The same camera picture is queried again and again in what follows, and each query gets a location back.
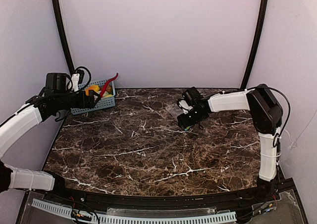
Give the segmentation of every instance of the black frame pole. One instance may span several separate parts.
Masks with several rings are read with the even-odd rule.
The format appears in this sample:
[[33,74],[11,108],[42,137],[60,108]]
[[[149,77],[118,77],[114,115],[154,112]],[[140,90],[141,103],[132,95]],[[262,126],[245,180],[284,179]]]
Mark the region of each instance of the black frame pole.
[[251,47],[251,51],[250,51],[248,64],[247,64],[247,67],[246,67],[246,70],[245,70],[245,73],[243,76],[243,80],[242,80],[240,89],[245,89],[248,85],[248,82],[249,82],[252,67],[254,64],[254,60],[256,58],[256,54],[257,54],[257,50],[258,50],[258,46],[259,46],[259,42],[260,42],[261,32],[262,32],[264,18],[265,18],[266,6],[267,6],[267,0],[261,0],[256,32],[254,34],[254,39],[253,39],[253,43],[252,43],[252,47]]
[[60,38],[61,46],[63,47],[68,70],[69,70],[70,74],[73,74],[75,71],[75,67],[74,67],[74,63],[73,63],[73,60],[71,58],[69,46],[67,43],[64,24],[63,24],[61,11],[60,11],[60,7],[59,7],[59,0],[52,0],[52,3],[53,3],[53,9],[54,9],[54,14],[55,14],[57,29],[58,29],[58,33],[59,33],[59,38]]

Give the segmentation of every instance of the white cable tie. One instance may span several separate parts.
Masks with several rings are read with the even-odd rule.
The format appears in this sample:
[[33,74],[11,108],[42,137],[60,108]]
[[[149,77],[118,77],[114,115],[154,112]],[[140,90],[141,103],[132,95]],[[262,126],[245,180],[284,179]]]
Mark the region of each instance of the white cable tie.
[[32,185],[33,185],[33,182],[34,182],[34,173],[33,172],[31,172],[29,169],[27,169],[27,171],[29,171],[31,174],[32,174],[32,181],[31,181],[31,185],[30,185],[30,188],[29,188],[29,190],[31,191],[32,190]]
[[263,153],[260,154],[261,156],[264,156],[264,157],[268,157],[268,158],[277,158],[277,157],[280,157],[281,156],[281,153],[278,155],[278,156],[268,156],[268,155],[265,155]]

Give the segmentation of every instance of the black cable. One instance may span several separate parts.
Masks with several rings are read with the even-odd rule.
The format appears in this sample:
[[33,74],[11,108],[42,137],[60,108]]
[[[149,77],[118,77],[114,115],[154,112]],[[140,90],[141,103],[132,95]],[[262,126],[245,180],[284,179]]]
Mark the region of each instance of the black cable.
[[189,112],[189,110],[188,110],[188,109],[184,108],[184,107],[183,107],[183,106],[181,106],[181,105],[179,105],[179,108]]
[[267,202],[268,202],[268,201],[264,201],[263,203],[261,203],[261,204],[259,205],[258,208],[252,210],[251,212],[249,212],[249,213],[247,213],[247,214],[245,214],[245,215],[243,215],[243,216],[241,216],[241,217],[238,217],[237,220],[252,218],[252,217],[247,217],[247,218],[245,218],[245,217],[248,216],[248,215],[250,215],[250,214],[252,214],[253,212],[257,211],[258,209],[260,209],[260,208],[261,208],[263,205],[265,205]]
[[88,73],[88,75],[89,75],[89,79],[88,79],[88,82],[85,84],[85,86],[82,87],[81,89],[79,89],[77,92],[80,92],[80,91],[84,90],[84,89],[90,84],[90,82],[91,82],[91,73],[90,73],[89,69],[87,69],[87,68],[84,67],[84,66],[80,66],[80,67],[78,67],[78,68],[75,69],[74,73],[76,73],[76,71],[79,70],[79,69],[84,69],[85,71],[87,71],[87,73]]
[[256,216],[258,216],[258,215],[260,215],[261,213],[260,212],[258,212],[258,213],[256,213],[256,214],[254,214],[254,215],[252,215],[251,217],[247,217],[247,218],[237,218],[237,220],[250,220],[251,218],[254,218],[254,217],[256,217]]
[[12,114],[9,118],[7,118],[3,123],[0,124],[0,127],[2,127],[3,125],[5,125],[10,119],[12,119],[13,117],[16,116],[16,114],[19,114],[20,112],[22,112],[23,110],[25,110],[26,108],[28,108],[29,106],[31,106],[33,104],[28,104],[26,106],[24,106],[23,108],[21,108],[20,110],[18,110],[15,114]]
[[66,74],[65,76],[66,76],[67,79],[69,79],[69,82],[66,85],[66,90],[67,91],[72,91],[72,89],[73,89],[73,81],[71,80],[71,77],[68,74]]
[[75,221],[72,220],[72,222],[75,223],[75,224],[84,224],[84,223],[85,223],[85,222],[83,222],[83,221],[78,220],[78,217],[77,217],[77,215],[76,215],[76,212],[75,212],[75,210],[74,210],[74,207],[71,208],[70,216],[75,219]]
[[44,91],[45,91],[45,87],[43,87],[39,93],[39,96],[41,97],[43,94],[44,94]]
[[97,213],[95,212],[95,210],[93,210],[91,207],[87,206],[86,204],[83,204],[83,203],[78,202],[78,201],[75,201],[75,200],[63,198],[63,197],[60,197],[60,196],[58,196],[58,195],[56,195],[56,194],[53,194],[53,193],[47,193],[47,194],[53,195],[53,196],[55,196],[55,197],[57,197],[57,198],[60,198],[60,199],[62,199],[62,200],[68,201],[68,202],[72,202],[72,203],[77,203],[77,204],[83,205],[84,207],[88,208],[88,209],[96,216],[97,221],[98,221],[98,224],[100,224],[100,219],[99,219]]

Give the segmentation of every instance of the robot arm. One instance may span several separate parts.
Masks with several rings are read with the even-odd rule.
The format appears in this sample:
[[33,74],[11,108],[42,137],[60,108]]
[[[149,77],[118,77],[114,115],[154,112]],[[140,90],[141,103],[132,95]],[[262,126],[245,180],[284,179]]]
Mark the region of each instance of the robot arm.
[[183,129],[201,122],[212,112],[249,110],[261,143],[259,178],[272,182],[277,174],[276,161],[280,153],[279,134],[283,109],[265,84],[255,89],[223,92],[204,98],[195,87],[186,90],[177,104],[184,113],[177,117]]
[[[100,95],[93,90],[89,91],[88,96],[84,88],[78,90],[79,74],[72,76],[70,89],[67,89],[66,78],[70,77],[64,73],[47,74],[44,95],[29,99],[21,109],[0,125],[0,159],[20,137],[51,115],[70,108],[93,108],[100,100]],[[0,192],[9,188],[50,191],[54,187],[53,176],[46,172],[15,168],[1,161],[0,177]]]

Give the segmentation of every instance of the white wall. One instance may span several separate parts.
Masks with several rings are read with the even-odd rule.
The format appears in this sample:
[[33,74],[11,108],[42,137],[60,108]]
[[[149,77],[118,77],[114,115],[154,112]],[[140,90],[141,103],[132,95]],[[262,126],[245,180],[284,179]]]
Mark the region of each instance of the white wall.
[[60,0],[76,66],[119,87],[240,87],[261,0]]
[[281,166],[294,178],[310,223],[317,223],[316,75],[317,1],[268,0],[249,86],[267,83],[291,102],[286,129],[292,140],[282,137]]
[[[48,72],[66,72],[51,0],[0,0],[0,121],[39,93]],[[59,124],[47,120],[5,154],[7,164],[40,170]],[[0,194],[0,224],[13,224],[24,192]]]

